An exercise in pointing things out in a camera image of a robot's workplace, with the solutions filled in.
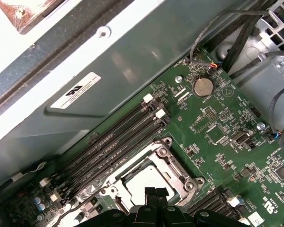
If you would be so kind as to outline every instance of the ram slot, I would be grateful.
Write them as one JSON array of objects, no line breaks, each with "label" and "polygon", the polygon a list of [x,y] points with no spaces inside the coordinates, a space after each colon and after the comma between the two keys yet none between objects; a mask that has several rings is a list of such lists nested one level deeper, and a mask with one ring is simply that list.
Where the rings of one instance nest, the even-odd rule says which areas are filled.
[{"label": "ram slot", "polygon": [[199,200],[196,204],[192,205],[188,208],[187,212],[189,215],[194,215],[198,210],[206,209],[211,204],[214,204],[217,200],[219,200],[219,196],[217,195],[218,191],[215,190],[212,193],[204,196],[201,200]]},{"label": "ram slot", "polygon": [[97,169],[104,161],[106,161],[106,159],[111,158],[115,154],[115,152],[120,149],[120,147],[126,145],[128,141],[134,140],[136,136],[139,136],[143,132],[143,129],[145,127],[149,127],[153,123],[154,121],[152,118],[147,119],[143,124],[140,125],[140,127],[136,128],[133,131],[129,131],[129,133],[127,133],[126,136],[122,137],[121,140],[118,140],[117,146],[113,147],[113,149],[110,149],[111,144],[109,144],[109,146],[106,147],[107,150],[104,151],[104,155],[102,155],[99,159],[92,160],[93,163],[90,166],[88,166],[87,168],[84,168],[84,166],[78,168],[73,174],[69,175],[68,181],[72,182],[71,186],[78,183],[78,181],[80,181],[82,177],[90,174],[93,170]]},{"label": "ram slot", "polygon": [[129,112],[126,116],[124,116],[120,121],[118,121],[109,131],[104,133],[100,136],[96,141],[91,143],[87,148],[85,148],[82,152],[80,152],[77,156],[75,156],[72,160],[70,160],[66,166],[63,168],[62,171],[65,171],[71,167],[73,167],[76,162],[78,162],[80,159],[84,158],[85,155],[98,144],[101,143],[101,141],[105,140],[107,137],[111,137],[114,135],[116,131],[118,131],[120,128],[122,128],[124,125],[126,125],[133,117],[135,117],[137,114],[143,113],[142,110],[144,107],[142,105],[137,105],[131,112]]},{"label": "ram slot", "polygon": [[107,172],[115,164],[119,163],[122,159],[124,159],[130,152],[137,149],[145,141],[150,139],[153,135],[157,134],[161,130],[162,127],[164,127],[163,124],[158,124],[156,125],[155,128],[151,128],[150,130],[148,130],[148,132],[144,136],[140,137],[131,146],[128,146],[126,150],[120,153],[118,157],[114,158],[113,160],[110,160],[109,163],[107,163],[107,165],[104,165],[103,168],[97,170],[94,175],[86,179],[81,185],[79,184],[77,188],[72,188],[69,199],[72,199],[75,195],[77,195],[79,192],[81,192],[83,189],[85,189],[87,186],[93,183],[96,179],[98,179],[103,173]]},{"label": "ram slot", "polygon": [[[146,118],[144,115],[140,116],[138,119],[136,119],[138,121],[138,124],[143,123],[145,120],[147,120],[148,122],[152,122],[153,120],[150,118],[151,115],[147,114]],[[109,143],[107,143],[105,146],[101,147],[101,148],[94,148],[91,152],[92,154],[88,157],[85,158],[85,160],[83,160],[80,163],[80,167],[78,168],[73,168],[70,171],[67,172],[66,174],[66,178],[70,179],[72,177],[75,177],[77,174],[79,174],[81,171],[83,171],[85,168],[87,168],[89,165],[93,165],[93,162],[95,161],[95,158],[97,157],[101,157],[101,156],[106,156],[106,153],[109,152],[110,149],[112,148],[116,148],[119,146],[120,143],[122,143],[124,140],[127,140],[128,138],[126,137],[128,134],[131,134],[135,127],[137,125],[137,122],[133,122],[132,124],[129,124],[126,128],[124,132],[121,132],[120,135],[115,138],[114,140],[110,141]]]},{"label": "ram slot", "polygon": [[86,149],[87,152],[84,152],[84,155],[80,156],[80,159],[77,158],[76,161],[72,162],[72,165],[68,165],[68,169],[65,169],[62,173],[55,174],[53,180],[54,184],[56,186],[61,185],[65,182],[66,179],[69,178],[70,175],[73,175],[74,172],[77,173],[78,164],[80,164],[80,171],[82,170],[82,168],[84,169],[86,165],[89,165],[89,162],[91,162],[91,160],[94,160],[99,156],[98,150],[107,148],[108,141],[115,137],[115,139],[111,141],[110,144],[118,143],[119,138],[124,135],[124,132],[126,132],[127,130],[134,130],[147,117],[152,116],[152,112],[155,112],[157,108],[160,107],[160,105],[162,104],[160,104],[157,100],[153,100],[149,104],[144,105],[142,109],[138,109],[138,112],[137,110],[135,110],[134,113],[131,112],[130,116],[126,116],[126,122],[125,120],[123,120],[123,124],[118,124],[118,127],[113,126],[113,134],[112,131],[109,130],[109,133],[105,133],[103,136],[101,136],[101,138],[104,137],[103,140],[98,140],[98,142],[94,143],[92,147],[89,146],[89,149]]}]

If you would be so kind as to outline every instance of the integrated circuit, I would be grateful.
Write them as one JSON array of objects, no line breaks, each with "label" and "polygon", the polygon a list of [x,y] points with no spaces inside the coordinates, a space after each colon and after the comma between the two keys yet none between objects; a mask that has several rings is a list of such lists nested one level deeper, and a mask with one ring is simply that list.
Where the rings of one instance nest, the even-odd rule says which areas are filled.
[{"label": "integrated circuit", "polygon": [[284,180],[284,166],[281,166],[280,168],[278,168],[275,173],[278,175],[278,177],[281,180]]},{"label": "integrated circuit", "polygon": [[225,136],[223,130],[218,125],[208,130],[206,135],[214,145],[217,145]]}]

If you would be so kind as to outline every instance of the black dimm slot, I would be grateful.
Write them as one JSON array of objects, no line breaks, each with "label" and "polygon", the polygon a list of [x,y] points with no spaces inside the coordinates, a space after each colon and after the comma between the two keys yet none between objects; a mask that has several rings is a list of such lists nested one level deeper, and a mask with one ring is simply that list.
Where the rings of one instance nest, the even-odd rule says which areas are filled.
[{"label": "black dimm slot", "polygon": [[195,214],[198,210],[203,209],[204,207],[209,206],[210,204],[214,203],[219,199],[219,196],[216,194],[216,192],[212,192],[205,197],[203,197],[201,200],[199,200],[195,205],[188,208],[187,212],[191,214]]},{"label": "black dimm slot", "polygon": [[[142,115],[140,116],[137,121],[140,123],[142,121],[145,120],[146,116],[149,116],[149,114],[146,114],[146,115]],[[136,122],[132,122],[131,124],[129,124],[125,130],[128,130],[130,129],[133,125],[135,125]],[[92,162],[96,157],[99,157],[100,154],[99,152],[101,152],[102,150],[103,151],[103,154],[105,154],[105,150],[109,149],[110,147],[112,147],[113,145],[114,146],[118,146],[118,144],[120,142],[122,142],[124,140],[124,137],[127,135],[127,134],[130,134],[131,133],[131,130],[127,131],[126,133],[120,133],[120,136],[118,136],[117,138],[115,138],[114,140],[110,141],[109,143],[105,144],[104,147],[101,147],[100,149],[96,149],[97,147],[93,148],[90,152],[93,153],[91,154],[89,157],[87,157],[84,161],[82,161],[80,163],[80,167],[79,168],[73,168],[71,169],[70,171],[67,172],[67,175],[66,175],[66,178],[70,178],[70,177],[73,177],[73,176],[76,176],[78,173],[80,173],[81,171],[83,171],[88,165],[88,164],[92,164],[90,162]]]},{"label": "black dimm slot", "polygon": [[129,125],[127,125],[125,129],[120,127],[116,131],[114,131],[113,133],[106,136],[103,140],[99,141],[92,148],[90,148],[89,151],[87,153],[85,153],[80,159],[78,159],[76,161],[76,163],[74,163],[74,165],[70,167],[70,169],[73,170],[78,164],[80,164],[80,166],[84,165],[83,163],[81,163],[81,160],[83,160],[83,159],[86,160],[87,157],[89,158],[89,155],[92,155],[92,153],[94,151],[96,151],[97,149],[99,149],[99,150],[105,149],[105,148],[103,148],[103,146],[107,147],[107,142],[110,142],[111,139],[114,139],[114,140],[112,142],[110,142],[110,144],[113,144],[114,142],[116,142],[120,137],[123,136],[124,131],[130,129],[133,125],[136,124],[136,121],[140,121],[141,119],[145,118],[148,115],[149,115],[148,112],[143,112],[136,119],[134,119],[133,122],[131,122]]},{"label": "black dimm slot", "polygon": [[98,144],[101,140],[105,139],[105,137],[109,136],[110,134],[114,133],[120,127],[123,127],[124,124],[126,124],[133,116],[135,116],[139,111],[141,111],[144,107],[142,105],[137,105],[131,112],[129,112],[126,116],[124,116],[120,121],[118,121],[109,131],[104,133],[100,136],[99,139],[91,143],[87,148],[85,148],[82,152],[80,152],[77,156],[75,156],[72,160],[70,160],[66,166],[63,168],[63,170],[68,169],[71,167],[75,162],[78,161],[78,159],[81,159],[81,156],[84,155],[86,152],[88,152],[89,149],[91,149],[96,143]]},{"label": "black dimm slot", "polygon": [[145,121],[141,127],[139,127],[138,129],[136,129],[136,132],[130,133],[130,135],[128,137],[125,137],[122,142],[120,144],[118,144],[118,147],[108,151],[108,153],[102,157],[100,160],[97,160],[95,163],[93,163],[89,168],[87,168],[87,170],[85,170],[83,173],[81,173],[79,176],[77,176],[74,179],[70,179],[73,183],[71,184],[74,185],[76,183],[78,183],[78,181],[80,181],[82,179],[82,177],[85,177],[86,175],[90,174],[93,170],[97,169],[101,164],[103,164],[103,162],[106,161],[107,158],[109,158],[110,156],[112,156],[116,150],[119,150],[120,147],[126,145],[129,143],[130,140],[133,140],[134,138],[136,138],[137,136],[141,135],[141,133],[144,132],[143,129],[148,128],[151,124],[153,124],[154,121],[153,119],[148,119],[147,121]]},{"label": "black dimm slot", "polygon": [[225,204],[223,203],[223,201],[218,200],[214,204],[210,205],[209,207],[206,207],[205,209],[219,212],[219,209],[221,209],[224,205]]},{"label": "black dimm slot", "polygon": [[133,144],[131,147],[127,149],[126,152],[121,153],[121,156],[118,157],[116,160],[113,160],[109,165],[107,165],[104,169],[101,170],[100,173],[98,173],[96,176],[92,176],[92,179],[88,179],[83,185],[81,185],[80,188],[78,188],[76,191],[73,192],[73,196],[78,194],[80,191],[82,191],[84,188],[86,188],[89,184],[94,182],[99,175],[101,175],[103,172],[107,171],[111,166],[123,159],[130,151],[136,149],[137,147],[141,146],[147,139],[149,139],[152,135],[157,133],[161,127],[157,125],[156,128],[151,129],[150,132],[148,132],[144,137],[142,137],[139,141],[136,142],[136,144]]},{"label": "black dimm slot", "polygon": [[[139,136],[141,136],[141,135],[148,129],[148,127],[151,126],[152,123],[153,123],[153,122],[149,122],[149,123],[147,123],[145,126],[143,125],[143,129],[144,129],[144,130],[137,130],[137,132],[136,132],[134,135],[132,135],[132,139],[137,139]],[[111,154],[114,155],[114,154],[117,153],[118,151],[122,151],[123,149],[126,149],[127,146],[130,144],[130,142],[128,142],[128,140],[126,140],[126,141],[123,143],[123,146],[122,146],[122,147],[114,149],[114,150],[111,152]],[[111,157],[108,158],[108,160],[102,159],[101,162],[98,162],[98,164],[97,164],[96,166],[93,166],[92,169],[90,169],[90,171],[89,171],[88,173],[86,173],[86,174],[84,174],[84,175],[81,175],[81,178],[80,178],[79,180],[77,180],[76,182],[72,183],[69,187],[75,186],[75,184],[80,183],[82,180],[84,180],[84,178],[86,178],[87,175],[92,174],[94,171],[97,171],[97,172],[102,173],[103,171],[102,171],[99,167],[100,167],[101,165],[105,164],[105,162],[111,162],[110,159],[111,159]]]}]

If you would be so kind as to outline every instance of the sticker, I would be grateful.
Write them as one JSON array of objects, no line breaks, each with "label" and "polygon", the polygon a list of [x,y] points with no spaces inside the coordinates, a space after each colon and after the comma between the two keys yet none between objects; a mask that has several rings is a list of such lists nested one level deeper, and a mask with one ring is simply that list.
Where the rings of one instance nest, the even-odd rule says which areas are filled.
[{"label": "sticker", "polygon": [[70,104],[77,100],[84,92],[90,87],[96,84],[101,79],[94,72],[87,74],[82,80],[80,80],[75,86],[68,90],[61,98],[59,98],[51,108],[66,109]]},{"label": "sticker", "polygon": [[261,216],[258,214],[258,212],[254,212],[253,214],[251,214],[248,219],[250,220],[250,222],[255,226],[258,227],[259,225],[261,225],[264,220],[263,218],[261,218]]}]

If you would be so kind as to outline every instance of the green circuit board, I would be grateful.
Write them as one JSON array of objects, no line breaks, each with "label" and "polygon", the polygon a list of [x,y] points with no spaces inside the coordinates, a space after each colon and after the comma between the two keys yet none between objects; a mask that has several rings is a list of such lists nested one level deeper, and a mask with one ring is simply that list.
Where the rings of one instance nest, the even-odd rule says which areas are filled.
[{"label": "green circuit board", "polygon": [[[212,61],[205,50],[201,50],[198,59]],[[183,80],[177,83],[176,76]],[[201,78],[213,83],[213,91],[207,97],[200,97],[194,88]],[[95,133],[106,132],[147,94],[159,98],[171,118],[164,131],[152,139],[172,137],[173,155],[191,177],[206,179],[195,201],[223,186],[242,196],[247,210],[243,216],[252,226],[284,227],[284,153],[276,140],[266,138],[267,121],[223,70],[209,72],[204,66],[190,66],[185,58],[72,147],[58,166],[86,148]],[[260,122],[265,129],[257,128]],[[99,179],[93,185],[100,188],[101,184]],[[103,200],[104,210],[114,208],[111,199],[98,198]]]}]

